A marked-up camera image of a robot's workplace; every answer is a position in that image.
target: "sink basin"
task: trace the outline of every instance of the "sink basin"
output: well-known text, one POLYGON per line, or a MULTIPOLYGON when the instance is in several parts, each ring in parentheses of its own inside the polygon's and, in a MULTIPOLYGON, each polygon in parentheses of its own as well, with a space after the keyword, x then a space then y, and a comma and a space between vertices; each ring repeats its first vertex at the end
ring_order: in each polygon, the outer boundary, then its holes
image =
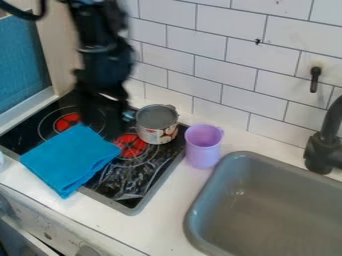
POLYGON ((235 152, 215 168, 184 231, 208 255, 341 256, 342 183, 235 152))

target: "white countertop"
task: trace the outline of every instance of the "white countertop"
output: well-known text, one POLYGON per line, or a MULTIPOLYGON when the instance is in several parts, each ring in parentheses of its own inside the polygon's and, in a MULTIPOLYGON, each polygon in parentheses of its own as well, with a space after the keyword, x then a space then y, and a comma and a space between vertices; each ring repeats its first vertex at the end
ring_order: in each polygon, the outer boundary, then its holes
MULTIPOLYGON (((141 107, 148 103, 135 100, 134 105, 141 107)), ((187 124, 207 123, 207 120, 183 114, 180 121, 187 124)), ((215 125, 225 130, 222 155, 240 150, 252 151, 303 167, 303 149, 223 124, 215 125)), ((152 256, 191 256, 203 254, 188 243, 183 233, 183 218, 210 174, 211 171, 196 170, 183 160, 146 208, 133 217, 78 192, 63 200, 24 166, 8 157, 5 157, 4 169, 0 171, 0 183, 152 256)), ((329 176, 342 181, 339 171, 329 176)))

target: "blue panel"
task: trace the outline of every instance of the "blue panel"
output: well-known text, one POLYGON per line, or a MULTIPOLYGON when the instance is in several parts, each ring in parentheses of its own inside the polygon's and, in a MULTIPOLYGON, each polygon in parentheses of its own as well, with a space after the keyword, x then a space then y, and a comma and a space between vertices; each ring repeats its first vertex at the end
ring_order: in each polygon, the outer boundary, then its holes
POLYGON ((50 85, 36 24, 0 19, 0 113, 50 85))

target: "black knob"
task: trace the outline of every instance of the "black knob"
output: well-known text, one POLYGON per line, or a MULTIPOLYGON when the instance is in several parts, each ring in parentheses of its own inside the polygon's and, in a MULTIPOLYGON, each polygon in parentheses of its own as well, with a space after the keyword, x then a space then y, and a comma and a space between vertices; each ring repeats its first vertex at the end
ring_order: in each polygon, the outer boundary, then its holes
POLYGON ((322 68, 320 68, 320 67, 313 67, 311 69, 310 73, 312 75, 310 92, 311 93, 315 93, 315 92, 317 92, 318 78, 322 74, 322 68))

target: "stove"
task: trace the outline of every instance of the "stove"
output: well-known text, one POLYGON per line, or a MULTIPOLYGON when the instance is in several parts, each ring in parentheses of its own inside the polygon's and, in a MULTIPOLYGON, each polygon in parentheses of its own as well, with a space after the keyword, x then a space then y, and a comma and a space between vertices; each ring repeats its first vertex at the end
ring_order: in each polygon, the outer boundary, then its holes
MULTIPOLYGON (((82 97, 77 91, 70 92, 3 134, 0 145, 11 156, 20 156, 66 131, 81 121, 77 102, 82 97)), ((115 108, 97 105, 93 112, 96 118, 89 126, 120 147, 121 155, 96 173, 79 192, 127 215, 138 214, 182 160, 186 127, 180 125, 177 138, 170 143, 151 145, 138 137, 134 121, 113 125, 119 115, 115 108)))

